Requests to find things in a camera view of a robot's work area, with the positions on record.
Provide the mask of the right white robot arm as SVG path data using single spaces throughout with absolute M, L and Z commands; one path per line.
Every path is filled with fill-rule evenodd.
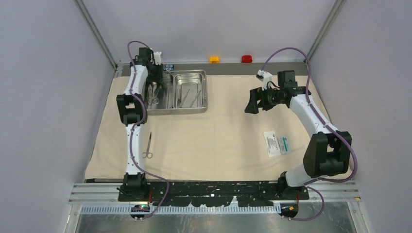
M 278 195 L 290 199 L 302 187 L 316 179 L 325 179 L 349 170 L 352 137 L 333 126 L 316 106 L 308 85 L 299 86 L 293 70 L 280 71 L 277 84 L 270 87 L 273 75 L 259 70 L 262 87 L 250 90 L 245 113 L 257 114 L 279 104 L 286 105 L 303 124 L 310 141 L 303 162 L 293 170 L 283 172 L 277 181 Z

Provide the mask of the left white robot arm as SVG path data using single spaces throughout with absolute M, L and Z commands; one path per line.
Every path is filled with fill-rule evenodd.
M 119 201 L 144 201 L 149 198 L 143 159 L 151 154 L 147 152 L 151 137 L 145 136 L 148 111 L 143 92 L 147 79 L 162 74 L 160 55 L 151 48 L 139 48 L 138 55 L 130 63 L 131 74 L 126 89 L 116 96 L 120 121 L 126 129 L 128 155 L 122 185 L 118 188 Z

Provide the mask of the beige cloth wrap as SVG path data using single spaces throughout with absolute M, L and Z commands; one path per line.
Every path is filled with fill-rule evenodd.
M 149 116 L 151 159 L 143 165 L 149 178 L 168 180 L 274 181 L 299 166 L 310 137 L 286 105 L 247 114 L 255 76 L 207 77 L 208 108 L 201 114 Z M 287 135 L 292 152 L 269 157 L 263 133 Z

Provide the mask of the white sterile pouch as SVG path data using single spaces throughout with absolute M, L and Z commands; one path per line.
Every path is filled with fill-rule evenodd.
M 275 131 L 267 131 L 267 132 L 264 132 L 263 135 L 266 141 L 268 156 L 269 157 L 280 156 L 281 150 L 280 150 L 280 146 L 279 146 Z

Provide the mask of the long steel forceps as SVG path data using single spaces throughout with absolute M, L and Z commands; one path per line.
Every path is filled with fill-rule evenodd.
M 151 83 L 150 87 L 151 87 L 151 97 L 149 99 L 149 104 L 150 105 L 158 104 L 159 103 L 158 95 L 161 90 L 161 84 L 153 82 Z

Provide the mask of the wire mesh steel basket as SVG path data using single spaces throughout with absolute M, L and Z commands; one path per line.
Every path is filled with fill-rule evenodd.
M 204 70 L 201 70 L 201 69 L 198 69 L 198 70 L 174 70 L 174 71 L 169 71 L 169 73 L 172 75 L 172 77 L 174 77 L 174 75 L 179 74 L 179 73 L 192 73 L 192 72 L 197 72 L 197 71 L 200 71 L 206 77 L 206 72 Z M 200 110 L 178 110 L 178 109 L 175 109 L 172 106 L 172 108 L 170 108 L 170 109 L 148 110 L 148 114 L 152 115 L 152 116 L 200 114 L 200 113 L 205 112 L 206 110 L 207 110 L 207 108 L 206 109 L 200 109 Z

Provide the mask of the green white packet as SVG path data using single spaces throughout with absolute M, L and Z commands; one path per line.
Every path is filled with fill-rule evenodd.
M 290 144 L 289 144 L 289 138 L 287 135 L 281 135 L 277 137 L 278 142 L 279 142 L 279 147 L 280 147 L 280 152 L 282 155 L 284 154 L 290 154 L 292 152 Z

